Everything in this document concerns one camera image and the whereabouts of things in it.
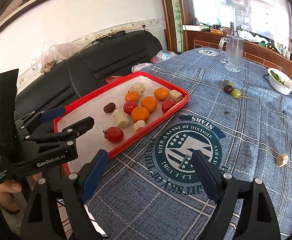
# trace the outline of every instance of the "tray rim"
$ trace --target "tray rim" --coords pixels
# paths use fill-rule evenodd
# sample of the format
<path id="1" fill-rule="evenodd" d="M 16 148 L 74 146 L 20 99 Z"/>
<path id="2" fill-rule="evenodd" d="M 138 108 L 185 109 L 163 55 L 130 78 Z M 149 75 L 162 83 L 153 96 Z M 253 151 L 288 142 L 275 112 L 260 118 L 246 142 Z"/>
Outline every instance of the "tray rim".
<path id="1" fill-rule="evenodd" d="M 167 120 L 173 114 L 175 114 L 178 110 L 180 110 L 183 106 L 185 106 L 189 102 L 189 97 L 190 97 L 189 92 L 182 89 L 181 87 L 178 87 L 178 86 L 176 86 L 176 85 L 174 85 L 174 84 L 170 83 L 169 81 L 164 80 L 162 78 L 155 77 L 147 72 L 137 71 L 135 73 L 131 73 L 127 76 L 124 76 L 124 77 L 122 77 L 122 78 L 120 78 L 112 83 L 109 83 L 101 88 L 98 88 L 98 89 L 88 93 L 87 95 L 83 96 L 82 98 L 79 98 L 76 101 L 70 103 L 68 106 L 65 107 L 65 110 L 66 110 L 65 114 L 61 117 L 54 119 L 54 122 L 53 122 L 54 123 L 54 132 L 58 132 L 58 122 L 63 117 L 65 117 L 67 114 L 76 110 L 77 108 L 79 108 L 83 104 L 89 102 L 90 100 L 100 96 L 101 94 L 105 93 L 106 91 L 111 90 L 111 89 L 117 87 L 118 85 L 121 85 L 121 84 L 123 84 L 129 80 L 132 80 L 136 77 L 139 77 L 139 76 L 144 76 L 144 77 L 168 88 L 169 90 L 174 90 L 174 89 L 177 90 L 178 92 L 180 92 L 183 95 L 183 99 L 182 99 L 182 101 L 180 101 L 176 105 L 174 105 L 171 109 L 169 109 L 161 117 L 157 118 L 155 121 L 148 124 L 144 129 L 142 129 L 138 133 L 135 133 L 134 135 L 129 137 L 126 141 L 122 142 L 121 144 L 119 144 L 118 146 L 113 148 L 113 150 L 109 151 L 108 152 L 108 160 L 116 157 L 118 154 L 120 154 L 125 149 L 127 149 L 128 147 L 133 145 L 135 142 L 139 141 L 141 138 L 143 138 L 145 135 L 147 135 L 149 132 L 151 132 L 153 129 L 155 129 L 157 126 L 159 126 L 161 123 L 163 123 L 165 120 Z M 64 163 L 63 166 L 66 170 L 66 173 L 69 174 L 70 170 L 69 170 L 68 164 Z"/>

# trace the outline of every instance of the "sofa backrest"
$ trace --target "sofa backrest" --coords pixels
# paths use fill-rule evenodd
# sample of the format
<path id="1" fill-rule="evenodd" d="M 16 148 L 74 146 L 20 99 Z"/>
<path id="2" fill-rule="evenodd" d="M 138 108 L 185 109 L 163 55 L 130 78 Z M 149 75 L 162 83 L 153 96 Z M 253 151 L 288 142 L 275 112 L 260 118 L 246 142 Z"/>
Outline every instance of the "sofa backrest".
<path id="1" fill-rule="evenodd" d="M 14 118 L 32 111 L 67 106 L 106 85 L 110 76 L 125 76 L 138 63 L 150 62 L 162 46 L 147 31 L 134 31 L 107 39 L 75 54 L 40 76 L 16 96 Z M 52 132 L 52 124 L 39 133 Z"/>

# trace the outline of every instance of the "red tomato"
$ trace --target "red tomato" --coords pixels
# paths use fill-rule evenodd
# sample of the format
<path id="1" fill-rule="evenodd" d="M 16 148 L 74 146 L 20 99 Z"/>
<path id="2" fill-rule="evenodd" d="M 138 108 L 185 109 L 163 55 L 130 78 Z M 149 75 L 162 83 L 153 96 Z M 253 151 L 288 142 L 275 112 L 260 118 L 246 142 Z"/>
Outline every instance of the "red tomato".
<path id="1" fill-rule="evenodd" d="M 124 104 L 123 110 L 126 114 L 130 115 L 135 107 L 137 107 L 137 104 L 133 101 L 129 101 Z"/>
<path id="2" fill-rule="evenodd" d="M 162 111 L 165 114 L 169 109 L 176 105 L 175 101 L 168 98 L 162 103 Z"/>
<path id="3" fill-rule="evenodd" d="M 104 137 L 111 143 L 119 143 L 124 139 L 124 132 L 115 126 L 103 131 Z"/>

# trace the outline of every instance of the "green bamboo pattern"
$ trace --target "green bamboo pattern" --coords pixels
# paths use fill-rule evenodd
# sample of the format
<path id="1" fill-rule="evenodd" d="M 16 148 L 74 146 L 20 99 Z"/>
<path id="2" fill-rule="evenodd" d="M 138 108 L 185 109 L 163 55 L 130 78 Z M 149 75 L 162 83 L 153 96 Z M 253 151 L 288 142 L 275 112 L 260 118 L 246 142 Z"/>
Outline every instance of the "green bamboo pattern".
<path id="1" fill-rule="evenodd" d="M 181 8 L 179 5 L 179 0 L 172 0 L 172 4 L 174 5 L 174 19 L 175 19 L 175 29 L 176 29 L 177 50 L 178 52 L 184 52 L 183 25 L 182 25 L 182 15 L 181 15 Z"/>

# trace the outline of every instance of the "glass mug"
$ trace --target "glass mug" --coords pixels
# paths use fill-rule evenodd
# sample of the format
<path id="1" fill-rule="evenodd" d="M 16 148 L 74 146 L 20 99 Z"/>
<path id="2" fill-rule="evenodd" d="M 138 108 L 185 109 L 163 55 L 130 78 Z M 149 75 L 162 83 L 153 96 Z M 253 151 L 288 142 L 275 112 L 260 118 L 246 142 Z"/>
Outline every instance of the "glass mug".
<path id="1" fill-rule="evenodd" d="M 222 54 L 224 43 L 227 42 L 226 52 Z M 225 69 L 232 72 L 239 72 L 243 66 L 242 54 L 244 51 L 244 39 L 232 35 L 222 37 L 219 42 L 219 58 L 225 63 Z"/>

